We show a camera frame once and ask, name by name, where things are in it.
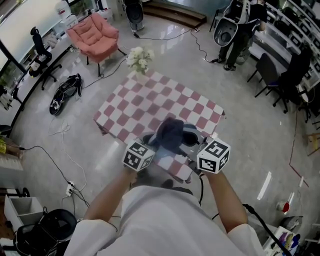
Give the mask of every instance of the checkered tablecloth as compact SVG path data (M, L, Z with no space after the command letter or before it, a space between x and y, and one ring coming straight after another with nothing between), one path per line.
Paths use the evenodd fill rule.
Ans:
M209 136L224 116L224 110L211 100L149 69L139 80L131 72L102 104L94 120L104 133L127 144L142 133L155 132L167 117L191 123ZM184 181L192 172L181 155L154 161Z

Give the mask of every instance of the glossy floor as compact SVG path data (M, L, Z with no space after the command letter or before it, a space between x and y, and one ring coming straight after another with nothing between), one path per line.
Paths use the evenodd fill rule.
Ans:
M139 32L141 37L172 38L187 30L181 25L149 16L145 17L144 24L144 30ZM262 86L258 85L258 75L249 83L246 82L255 70L254 59L249 58L234 72L225 71L221 64L204 60L204 52L198 50L196 39L190 32L168 41L142 40L132 35L126 20L114 26L120 30L119 46L123 51L128 52L125 48L136 46L153 49L156 57L151 68L224 108L226 119L218 125L217 132L221 139L231 145L230 161L223 171L234 190L242 202L252 205L272 225L278 225L285 217L276 211L277 203L292 198L288 216L304 216L300 230L304 236L310 223L318 218L320 199L319 155L307 157L311 149L303 138L304 134L315 131L315 128L310 122L305 124L304 113L297 115L292 166L305 177L309 187L303 184L299 188L300 177L289 166L296 113L291 111L284 114L281 104L273 107L275 95L262 94L254 98ZM195 35L202 49L208 53L207 59L212 60L218 56L219 48L208 31L209 25L206 24ZM121 60L123 55L115 53L112 59L107 59L101 66L101 71L105 75L110 74ZM65 176L81 188L85 184L83 171L69 159L66 149L72 159L84 168L87 185L82 193L91 202L122 168L120 163L124 150L124 144L120 141L109 134L102 136L93 116L129 70L123 63L114 75L84 89L80 100L71 98L61 115L53 119L49 114L49 104L61 82L76 73L81 75L83 86L98 78L97 65L91 63L87 66L86 58L78 52L67 53L61 64L63 68L56 73L58 81L53 83L49 80L44 91L40 87L34 91L11 137L24 147L44 147ZM70 125L69 131L64 133L64 141L61 133L49 135L61 129L63 120L64 125ZM23 166L27 173L24 185L30 193L38 197L49 210L59 208L67 185L51 160L41 149L33 149L25 152ZM200 197L200 181L195 175L191 184L184 186ZM204 186L202 206L213 216L217 208L206 180ZM73 211L72 199L66 198L63 207ZM85 210L85 204L76 197L76 216L82 217Z

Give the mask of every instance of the white t-shirt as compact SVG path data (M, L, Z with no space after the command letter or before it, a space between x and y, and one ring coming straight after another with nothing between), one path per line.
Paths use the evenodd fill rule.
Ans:
M119 231L103 220L79 222L64 256L265 256L242 224L227 235L191 194L151 186L123 196Z

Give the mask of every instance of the pink armchair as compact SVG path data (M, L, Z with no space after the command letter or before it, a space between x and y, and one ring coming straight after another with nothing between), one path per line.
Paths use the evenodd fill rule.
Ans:
M126 55L117 45L119 31L96 12L66 32L81 53L86 55L86 64L89 64L89 58L98 64L99 77L101 61L116 50Z

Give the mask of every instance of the wooden step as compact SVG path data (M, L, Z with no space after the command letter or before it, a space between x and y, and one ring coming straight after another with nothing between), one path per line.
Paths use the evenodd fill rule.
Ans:
M203 23L205 23L207 21L207 17L205 15L202 15L200 13L197 13L197 12L194 12L191 10L187 10L184 8L180 8L178 6L174 6L174 5L171 5L168 3L160 3L160 2L151 1L151 2L146 3L145 6L153 7L155 9L163 9L165 11L169 11L169 12L175 13L177 15L182 15L182 16L186 16L189 18L193 18L195 20L199 20Z
M169 20L172 22L179 23L181 25L187 26L189 28L196 28L200 26L203 22L198 19L190 18L188 16L175 14L174 12L164 10L162 8L154 8L152 6L143 6L143 13L146 15L151 15L159 18L163 18L165 20Z

